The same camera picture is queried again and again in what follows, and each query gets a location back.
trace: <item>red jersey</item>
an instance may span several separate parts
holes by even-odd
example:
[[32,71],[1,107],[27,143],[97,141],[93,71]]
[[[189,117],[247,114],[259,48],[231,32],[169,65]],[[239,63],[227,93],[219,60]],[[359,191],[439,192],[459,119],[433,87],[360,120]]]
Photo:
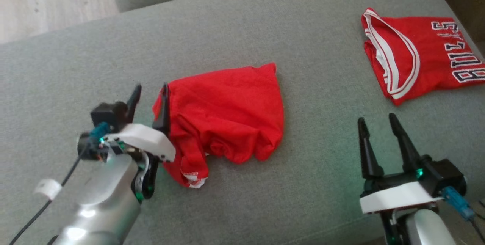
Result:
[[377,81],[395,105],[433,90],[485,83],[485,64],[450,17],[380,17],[367,8],[362,26]]

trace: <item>light wood floor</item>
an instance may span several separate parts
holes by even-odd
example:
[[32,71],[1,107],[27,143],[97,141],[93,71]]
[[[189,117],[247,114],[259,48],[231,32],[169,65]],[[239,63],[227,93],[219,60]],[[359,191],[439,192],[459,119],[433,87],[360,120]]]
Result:
[[116,14],[114,0],[0,0],[0,44]]

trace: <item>white cable clip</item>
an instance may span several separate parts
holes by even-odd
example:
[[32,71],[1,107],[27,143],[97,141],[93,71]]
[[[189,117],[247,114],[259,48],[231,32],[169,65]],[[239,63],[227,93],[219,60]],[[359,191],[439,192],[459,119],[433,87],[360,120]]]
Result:
[[61,191],[62,185],[56,180],[51,178],[45,178],[39,181],[39,184],[33,191],[33,193],[40,193],[47,196],[50,200],[54,200],[57,194]]

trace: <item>crumpled red fabric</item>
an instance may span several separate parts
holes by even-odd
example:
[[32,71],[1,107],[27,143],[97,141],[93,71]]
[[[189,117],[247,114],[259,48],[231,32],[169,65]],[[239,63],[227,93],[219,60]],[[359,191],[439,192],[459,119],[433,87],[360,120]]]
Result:
[[[220,70],[169,83],[174,162],[163,166],[183,186],[200,188],[206,154],[241,164],[266,160],[283,136],[284,112],[276,65]],[[153,105],[155,118],[161,97]]]

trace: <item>red cloth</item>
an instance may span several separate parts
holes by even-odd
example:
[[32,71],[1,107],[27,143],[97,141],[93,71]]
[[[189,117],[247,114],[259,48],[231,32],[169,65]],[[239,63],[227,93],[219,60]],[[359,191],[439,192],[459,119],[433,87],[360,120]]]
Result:
[[449,17],[362,15],[364,49],[386,98],[395,105],[429,91],[485,83],[485,65]]
[[[173,81],[170,140],[177,154],[163,166],[180,184],[199,188],[208,177],[206,153],[237,164],[266,160],[283,136],[283,102],[276,65],[244,67]],[[155,118],[161,98],[153,106]]]

